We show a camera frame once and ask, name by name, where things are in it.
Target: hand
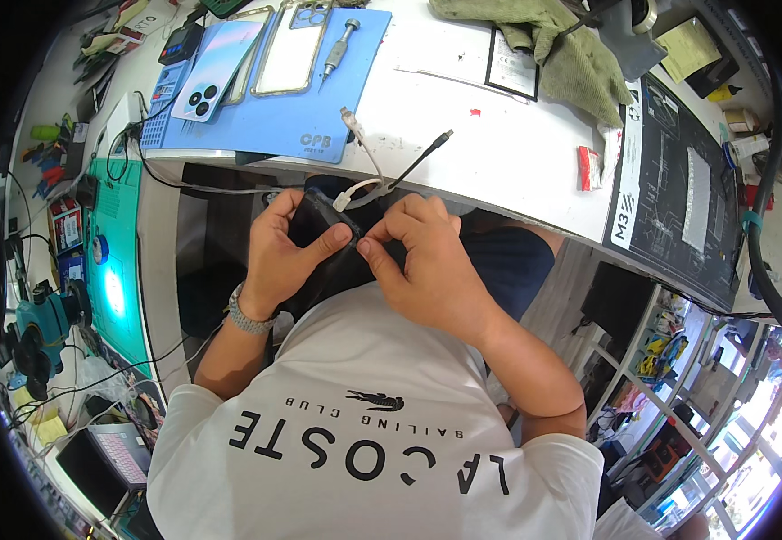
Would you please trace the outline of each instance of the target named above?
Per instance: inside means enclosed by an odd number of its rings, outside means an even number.
[[[478,347],[489,322],[504,312],[484,287],[460,242],[460,218],[438,197],[399,200],[358,243],[388,304],[408,320],[445,330]],[[405,275],[382,243],[406,246]]]
[[[352,239],[348,225],[337,223],[307,247],[297,247],[287,235],[302,199],[303,192],[286,189],[253,222],[246,281],[238,298],[241,312],[250,319],[271,318],[277,305],[298,292],[321,261]]]

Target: white t-shirt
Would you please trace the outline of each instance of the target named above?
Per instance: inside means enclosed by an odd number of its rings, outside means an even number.
[[[595,522],[592,540],[664,540],[664,536],[631,510],[624,497],[620,497]]]
[[[330,298],[223,402],[172,392],[148,504],[179,538],[591,538],[603,459],[514,448],[467,347],[373,284]]]

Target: precision screwdriver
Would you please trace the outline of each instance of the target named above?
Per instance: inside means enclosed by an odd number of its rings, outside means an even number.
[[[358,19],[349,19],[346,21],[346,31],[343,32],[342,37],[334,43],[331,48],[331,52],[328,53],[328,59],[325,59],[325,72],[321,77],[321,83],[319,84],[319,92],[321,87],[324,86],[325,81],[331,75],[332,71],[340,67],[343,55],[348,49],[348,38],[352,36],[352,32],[361,27],[361,21]]]

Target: silver wristwatch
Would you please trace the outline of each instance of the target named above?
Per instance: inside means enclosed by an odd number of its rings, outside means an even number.
[[[273,329],[274,321],[277,319],[276,316],[269,320],[253,320],[241,312],[240,306],[238,305],[238,297],[243,288],[244,282],[241,282],[240,285],[235,287],[234,291],[232,291],[232,296],[229,297],[229,317],[232,318],[234,326],[247,333],[265,333]]]

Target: crocodile logo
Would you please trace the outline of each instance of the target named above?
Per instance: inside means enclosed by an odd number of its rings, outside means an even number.
[[[367,410],[385,410],[388,412],[394,412],[403,408],[406,403],[400,396],[388,397],[385,394],[367,394],[365,392],[358,392],[350,390],[353,396],[346,396],[349,399],[357,399],[358,401],[366,401],[373,405],[379,405],[378,407],[370,407]]]

